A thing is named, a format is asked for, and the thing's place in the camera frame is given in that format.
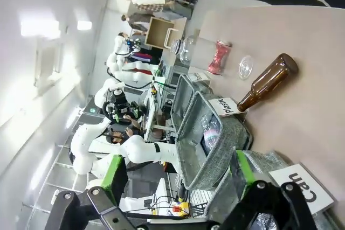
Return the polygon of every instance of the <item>desk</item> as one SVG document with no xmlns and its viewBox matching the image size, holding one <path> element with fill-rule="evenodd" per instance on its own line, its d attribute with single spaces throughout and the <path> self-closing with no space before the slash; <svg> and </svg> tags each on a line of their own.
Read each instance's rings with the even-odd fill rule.
<svg viewBox="0 0 345 230">
<path fill-rule="evenodd" d="M 298 78 L 249 109 L 252 150 L 274 149 L 303 162 L 339 201 L 332 209 L 345 223 L 345 10 L 265 6 L 211 11 L 200 37 L 233 43 L 225 74 L 211 76 L 211 87 L 236 101 L 280 53 L 295 59 Z M 254 58 L 254 67 L 242 81 L 237 71 L 246 55 Z M 206 66 L 211 59 L 200 57 L 200 62 Z"/>
</svg>

